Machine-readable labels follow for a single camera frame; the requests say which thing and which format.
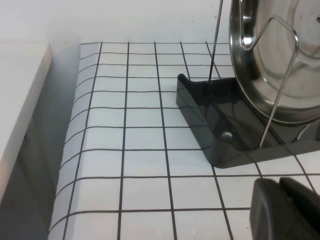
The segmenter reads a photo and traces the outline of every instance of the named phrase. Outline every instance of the grid tile pattern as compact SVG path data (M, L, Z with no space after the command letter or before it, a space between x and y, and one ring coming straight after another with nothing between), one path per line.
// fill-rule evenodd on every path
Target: grid tile pattern
M81 45L49 239L246 239L254 180L320 193L319 152L219 169L176 105L177 75L209 76L212 43ZM233 77L217 45L212 79Z

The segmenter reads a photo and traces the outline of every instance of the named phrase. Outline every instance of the black grout line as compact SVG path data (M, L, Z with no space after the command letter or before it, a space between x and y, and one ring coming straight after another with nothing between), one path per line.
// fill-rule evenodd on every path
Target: black grout line
M220 198L220 202L221 202L221 206L222 206L222 211L223 211L224 218L225 218L225 223L226 223L226 226L227 226L227 228L228 228L228 232L229 232L229 235L230 235L230 239L233 240L233 239L234 239L234 236L232 235L232 231L231 231L231 227L230 227L230 223L229 223L229 219L228 219L228 215L227 215L227 211L226 211L224 199L223 199L223 197L222 197L221 189L220 189L219 182L218 182L218 178L217 178L217 175L216 175L215 167L214 167L214 166L211 166L211 168L212 168L212 173L213 173L213 175L214 175L214 180L215 180L216 188L217 188L217 190L218 190L218 194L219 194L219 198Z
M125 76L96 76L96 78L108 78L108 79L126 79ZM192 77L193 79L207 79L206 77ZM85 80L83 80L82 82L80 82L75 88L77 88L79 85L81 85L82 83L93 79L93 77L87 78ZM158 79L157 77L154 76L129 76L128 79ZM173 80L177 80L176 76L165 76L165 77L160 77L160 79L173 79Z
M164 117L164 109L163 109L162 96L161 96L161 85L160 85L160 78L159 78L159 67L158 67L156 42L154 42L154 56L155 56L155 63L156 63L156 74L158 77L159 99L160 99L160 107L161 107L161 120L162 120L162 126L163 126L163 142L164 142L166 171L167 171L167 176L168 176L168 187L169 187L169 197L170 197L170 206L171 206L173 238L174 238L174 240L177 240L178 238L177 238L176 218L175 218L175 212L174 212L175 208L174 208L174 200L173 200L171 178L170 178L170 166L169 166L167 138L166 138L166 130L165 130L165 117Z
M203 127L206 128L206 125L190 125L190 126L127 126L127 129L190 129L190 128L199 128ZM94 128L102 128L102 129L123 129L123 126L88 126L87 129L94 129ZM67 144L74 136L80 134L84 131L84 129L76 132L73 134L67 141L65 141L64 145Z
M193 212L193 211L222 211L222 208L178 208L174 209L174 212ZM226 208L227 211L248 211L250 210L250 207L231 207ZM158 213L158 212L171 212L171 209L128 209L128 210L122 210L123 213ZM79 214L114 214L119 213L118 210L87 210L87 211L76 211L72 212L69 215L66 215L62 218L60 218L50 229L49 233L52 231L52 229L58 225L61 221L68 217L72 217L74 215Z
M79 96L74 102L73 102L73 106L75 105L75 103L80 99L80 98L82 98L82 97L84 97L84 96L86 96L86 95L88 95L88 94L91 94L91 92L86 92L86 93L84 93L84 94L82 94L81 96Z
M81 73L83 70L88 69L88 68L91 68L91 67L94 67L94 66L96 66L96 65L97 65L97 64L92 64L92 65L90 65L90 66L86 66L85 68L81 69L81 70L78 72L78 74Z
M314 186L312 185L312 183L311 183L311 181L310 181L310 178L308 177L308 175L307 175L307 173L306 173L305 168L302 166L302 164L301 164L301 162L299 161L298 157L297 157L295 154L294 154L293 156L294 156L295 160L297 161L297 163L299 164L300 168L302 169L304 176L305 176L306 179L308 180L308 182L309 182L309 184L310 184L310 186L311 186L311 188L312 188L312 191L313 191L314 193L317 193L317 192L316 192L316 189L314 188Z
M107 66L127 66L126 64L119 64L119 63L100 63L99 66L101 65L107 65ZM129 64L130 66L148 66L148 67L155 67L155 64ZM158 64L159 67L181 67L181 66L185 66L185 64ZM210 67L211 65L209 64L188 64L189 67ZM218 67L232 67L232 65L230 64L219 64L216 65Z
M81 131L76 132L75 134L73 134L71 137L69 137L69 139L67 141L64 142L64 145L66 145L74 136L78 135L79 133L82 133L85 129L82 129Z
M80 114L82 114L82 113L84 113L84 112L86 112L86 111L88 111L88 109L82 110L82 111L80 111L79 113L77 113L73 118L71 118L71 120L69 121L69 124L71 123L71 121L72 121L73 119L75 119L75 118L78 117Z
M188 78L191 81L190 74L189 74L189 69L188 69L188 65L187 65L187 61L186 61L186 57L185 57L185 53L184 53L184 48L182 47L182 42L180 42L180 46L181 46L183 60L184 60L185 68L186 68L186 73L188 74Z
M159 93L159 91L114 91L114 90L97 90L93 91L94 93ZM177 91L162 91L162 93L176 93ZM79 96L74 102L73 105L82 97L84 97L87 94L90 94L91 92L86 92Z
M191 108L190 106L186 106L186 107L163 107L163 109L182 109L182 108ZM91 107L90 109L124 109L123 107L107 107L107 106L95 106L95 107ZM161 109L160 107L127 107L127 109ZM75 119L75 117L77 117L78 115L80 115L81 113L87 111L88 109L84 109L82 111L80 111L79 113L77 113L73 118L71 118L70 122Z
M264 174L263 177L296 177L296 176L303 176L303 173L293 173L293 174ZM320 173L311 173L308 176L320 176ZM260 177L259 174L239 174L239 175L170 175L171 179L187 179L187 178L243 178L243 177ZM88 177L80 177L76 180L73 180L63 186L58 193L55 195L55 198L62 192L63 189L70 186L74 182L80 180L92 180L92 179L121 179L121 176L88 176ZM161 176L123 176L123 179L167 179L169 178L167 175Z
M118 55L125 55L127 54L126 52L113 52L113 51L104 51L104 52L101 52L101 54L118 54ZM130 52L129 53L130 55L155 55L154 53L136 53L136 52ZM185 55L209 55L209 53L195 53L195 52L192 52L192 53L184 53ZM182 55L182 53L157 53L157 55ZM226 55L230 55L230 53L217 53L216 55L218 56L226 56Z
M206 44L206 48L207 48L208 51L209 51L210 57L212 58L212 54L211 54L211 51L210 51L210 48L209 48L209 45L208 45L207 41L205 41L205 44ZM213 61L213 66L214 66L214 68L215 68L216 73L218 74L219 79L221 79L221 76L220 76L220 73L219 73L219 71L218 71L218 68L217 68L217 65L216 65L215 61Z
M90 55L88 55L88 56L81 57L79 60L86 59L86 58L89 58L89 57L91 57L91 56L93 56L93 55L97 55L97 54L99 54L99 53L98 53L98 52L95 52L95 53L92 53L92 54L90 54Z
M100 60L100 54L99 54L99 56L98 56L97 64L99 64L99 60ZM95 87L95 82L96 82L98 67L99 67L99 65L97 65L97 66L96 66L96 69L95 69L95 75L94 75L94 80L93 80L93 84L92 84L92 93L91 93L91 97L90 97L90 101L89 101L89 110L88 110L87 115L86 115L85 127L87 127L87 125L88 125L88 119L89 119L89 113L90 113L90 106L91 106L91 102L92 102L93 91L94 91L94 87ZM82 137L82 142L81 142L81 147L80 147L80 154L79 154L79 156L78 156L78 164L77 164L77 167L76 167L74 180L76 180L76 179L77 179L77 176L78 176L78 170L79 170L80 161L81 161L81 154L82 154L82 150L83 150L83 146L84 146L84 142L85 142L85 135L86 135L86 130L84 130L84 132L83 132L83 137ZM68 207L68 212L67 212L68 215L70 214L70 211L71 211L71 204L72 204L72 200L73 200L73 196L74 196L74 192L75 192L75 187L76 187L76 184L74 183L73 186L72 186L72 192L71 192L71 197L70 197L70 202L69 202L69 207ZM67 217L67 218L66 218L66 221L65 221L62 240L65 240L65 238L66 238L68 221L69 221L69 217Z
M81 43L80 45L90 45L90 44L101 44L101 42L85 42L85 43Z
M104 44L127 44L127 42L103 42ZM81 45L87 45L87 44L100 44L100 42L92 42L92 43L81 43ZM130 42L130 44L155 44L154 42ZM157 42L157 44L180 44L179 42ZM183 42L183 44L204 44L203 42ZM226 45L228 42L218 42L219 45Z
M123 119L123 142L122 142L122 158L121 158L121 178L120 178L120 195L119 195L119 214L118 214L118 230L117 240L121 239L121 217L122 217L122 198L124 191L124 167L125 167L125 149L126 149L126 123L127 123L127 103L128 103L128 75L129 75L129 48L128 42L127 58L126 58L126 80L125 80L125 99L124 99L124 119Z
M89 78L83 80L83 81L80 82L78 85L76 85L75 88L77 89L77 87L78 87L79 85L81 85L81 84L83 84L84 82L86 82L86 81L88 81L88 80L91 80L91 79L94 79L94 77L89 77Z

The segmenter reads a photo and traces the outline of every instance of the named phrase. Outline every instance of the white tile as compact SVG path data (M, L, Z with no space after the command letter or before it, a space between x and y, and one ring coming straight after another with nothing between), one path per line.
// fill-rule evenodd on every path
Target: white tile
M157 78L129 78L128 91L159 91Z
M156 55L154 54L130 54L129 65L156 65Z
M182 54L180 43L157 43L157 54Z
M93 55L88 56L86 58L80 59L79 60L79 71L86 68L86 67L89 67L91 65L97 64L98 57L99 57L99 54L93 54Z
M184 56L186 64L189 65L210 65L211 64L211 57L209 54L187 54Z
M61 164L80 152L83 135L83 132L75 135L64 145Z
M56 222L68 214L69 203L71 198L73 185L67 186L63 189L54 200L53 212L51 217L51 228Z
M123 146L123 128L89 128L85 131L83 150L115 149Z
M124 212L121 240L173 240L171 212Z
M125 131L125 149L164 149L162 128L128 128Z
M187 76L186 66L158 66L160 78L176 78L179 74Z
M190 128L166 128L165 135L168 149L200 149Z
M118 215L118 213L73 215L69 218L65 240L116 240Z
M86 151L81 154L77 178L120 177L122 151Z
M127 66L123 65L99 65L97 77L125 78L127 76Z
M213 177L171 178L171 186L175 209L221 208Z
M218 66L218 65L231 65L232 66L230 55L216 55L214 57L214 63L216 66Z
M214 49L214 44L209 43L209 49L210 52L212 53ZM229 44L217 44L216 49L215 49L215 54L230 54L230 47Z
M303 174L294 156L258 162L262 175L268 174Z
M158 92L128 92L127 108L160 108Z
M258 169L254 163L229 168L214 168L216 175L258 175Z
M95 91L126 91L126 79L115 77L97 77L94 83Z
M122 53L128 52L128 43L103 43L102 53Z
M80 46L80 58L85 58L91 54L99 53L101 43L81 44Z
M126 127L162 127L160 109L127 109Z
M94 65L94 66L88 67L88 68L80 71L78 73L78 77L76 79L76 84L78 85L78 84L82 83L84 80L94 78L95 74L96 74L96 69L97 69L97 66Z
M91 97L90 94L84 95L73 104L72 111L71 111L71 119L77 114L79 114L81 111L88 109L90 97Z
M174 216L178 239L230 239L223 211L176 211Z
M74 101L84 94L91 93L93 83L94 79L92 78L87 81L84 81L79 86L77 86L74 93Z
M251 206L256 176L218 177L226 208L249 208Z
M63 239L65 231L66 219L59 222L53 229L51 229L48 240Z
M121 64L127 65L128 54L101 53L99 64Z
M74 157L68 161L59 171L59 180L56 186L56 193L63 187L75 180L79 157Z
M184 54L209 54L207 44L204 43L183 43Z
M303 184L304 186L306 186L307 188L311 189L311 186L310 186L306 176L283 176L283 177L284 178L292 178L293 180L296 180L297 182L299 182L299 183ZM278 183L280 178L281 178L281 176L265 176L263 178L264 179L272 179L272 180L275 180Z
M316 193L320 195L320 176L308 176Z
M213 171L202 150L168 151L171 176L212 175Z
M94 92L91 101L91 108L124 108L125 99L126 94L124 92Z
M167 178L125 178L122 209L170 209Z
M118 210L120 179L83 179L75 183L70 213Z
M233 78L235 76L232 66L217 66L216 68L218 69L221 78Z
M76 116L70 123L66 132L65 140L68 141L74 134L82 131L86 127L88 111L84 111Z
M208 78L210 73L210 66L188 66L191 78ZM217 78L218 74L215 68L212 69L213 78Z
M131 54L154 54L154 43L130 43L129 52Z
M129 66L128 70L129 78L157 78L157 67L153 66Z
M124 109L94 108L90 110L88 127L123 127Z
M162 92L162 106L164 108L178 108L176 103L177 93L175 92Z
M226 211L234 240L252 240L250 210Z
M158 65L185 65L182 54L158 54L156 57Z
M177 79L160 78L161 91L177 91Z
M297 155L297 158L299 159L307 174L320 173L320 151L313 151L305 154L300 154Z
M166 127L188 127L179 109L163 109L164 125Z
M124 176L167 176L165 151L126 151Z

